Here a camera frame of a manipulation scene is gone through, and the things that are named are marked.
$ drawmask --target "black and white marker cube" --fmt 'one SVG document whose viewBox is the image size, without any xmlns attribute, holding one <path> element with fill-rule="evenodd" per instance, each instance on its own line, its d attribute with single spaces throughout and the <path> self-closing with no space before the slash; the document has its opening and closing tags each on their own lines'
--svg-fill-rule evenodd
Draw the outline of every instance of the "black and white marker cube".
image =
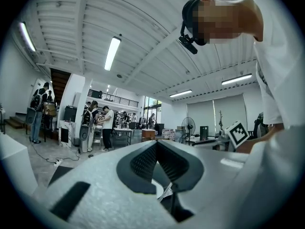
<svg viewBox="0 0 305 229">
<path fill-rule="evenodd" d="M 230 137 L 235 149 L 250 137 L 240 121 L 235 121 L 232 125 L 225 128 L 224 133 Z"/>
</svg>

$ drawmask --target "roller blind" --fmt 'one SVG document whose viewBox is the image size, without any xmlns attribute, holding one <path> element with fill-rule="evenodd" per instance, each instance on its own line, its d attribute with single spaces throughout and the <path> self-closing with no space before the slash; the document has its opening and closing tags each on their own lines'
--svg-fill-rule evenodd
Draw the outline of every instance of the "roller blind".
<svg viewBox="0 0 305 229">
<path fill-rule="evenodd" d="M 247 128 L 247 115 L 244 105 L 243 95 L 236 95 L 214 100 L 215 115 L 216 115 L 216 131 L 219 131 L 220 114 L 223 115 L 223 129 L 232 125 L 235 121 L 239 120 L 245 128 Z"/>
<path fill-rule="evenodd" d="M 209 135 L 215 136 L 214 108 L 212 101 L 188 104 L 187 112 L 188 117 L 191 117 L 195 122 L 195 134 L 200 134 L 200 127 L 207 125 L 209 127 Z"/>
</svg>

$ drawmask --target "fluorescent light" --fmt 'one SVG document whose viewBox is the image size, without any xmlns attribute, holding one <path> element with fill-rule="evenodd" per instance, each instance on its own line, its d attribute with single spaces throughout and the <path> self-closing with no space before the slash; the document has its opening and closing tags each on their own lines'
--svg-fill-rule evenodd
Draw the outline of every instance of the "fluorescent light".
<svg viewBox="0 0 305 229">
<path fill-rule="evenodd" d="M 36 49 L 35 49 L 35 47 L 34 47 L 32 41 L 31 41 L 31 39 L 30 39 L 30 36 L 29 36 L 28 30 L 27 30 L 27 28 L 26 28 L 26 26 L 25 26 L 25 23 L 23 23 L 23 22 L 20 23 L 20 29 L 21 29 L 21 31 L 22 31 L 23 37 L 24 37 L 24 39 L 25 39 L 27 45 L 29 46 L 29 48 L 30 48 L 33 52 L 35 52 Z"/>
<path fill-rule="evenodd" d="M 105 63 L 105 70 L 109 71 L 111 69 L 111 65 L 113 59 L 115 57 L 116 51 L 121 43 L 121 39 L 117 37 L 113 37 L 109 46 L 109 50 L 107 53 L 106 63 Z"/>
<path fill-rule="evenodd" d="M 252 74 L 246 74 L 246 75 L 235 77 L 235 78 L 230 79 L 230 80 L 223 81 L 223 82 L 221 82 L 221 84 L 222 85 L 226 85 L 226 84 L 230 84 L 230 83 L 233 83 L 233 82 L 237 82 L 237 81 L 241 81 L 241 80 L 244 80 L 244 79 L 248 79 L 248 78 L 251 78 L 251 77 L 252 77 Z"/>
<path fill-rule="evenodd" d="M 176 96 L 180 96 L 180 95 L 183 95 L 183 94 L 189 94 L 191 92 L 192 92 L 191 90 L 188 90 L 188 91 L 185 91 L 185 92 L 182 92 L 182 93 L 170 95 L 170 97 L 176 97 Z"/>
</svg>

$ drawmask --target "black railing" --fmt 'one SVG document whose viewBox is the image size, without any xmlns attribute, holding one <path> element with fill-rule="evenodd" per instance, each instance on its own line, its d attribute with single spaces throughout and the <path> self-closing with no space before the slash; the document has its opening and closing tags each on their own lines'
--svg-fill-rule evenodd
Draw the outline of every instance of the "black railing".
<svg viewBox="0 0 305 229">
<path fill-rule="evenodd" d="M 105 101 L 109 101 L 109 102 L 113 102 L 113 103 L 117 103 L 117 104 L 128 105 L 128 106 L 132 106 L 132 107 L 138 107 L 138 104 L 139 104 L 139 102 L 134 101 L 134 100 L 117 97 L 117 96 L 107 94 L 107 93 L 101 93 L 99 91 L 95 91 L 95 90 L 91 90 L 91 89 L 88 92 L 88 97 L 99 98 L 99 99 L 102 99 Z"/>
</svg>

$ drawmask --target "black pants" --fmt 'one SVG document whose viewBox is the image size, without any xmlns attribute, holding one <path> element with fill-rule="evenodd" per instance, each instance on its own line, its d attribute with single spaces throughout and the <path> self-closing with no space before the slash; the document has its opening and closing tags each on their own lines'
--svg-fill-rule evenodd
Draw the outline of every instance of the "black pants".
<svg viewBox="0 0 305 229">
<path fill-rule="evenodd" d="M 111 148 L 110 133 L 111 129 L 103 129 L 102 131 L 105 148 Z"/>
</svg>

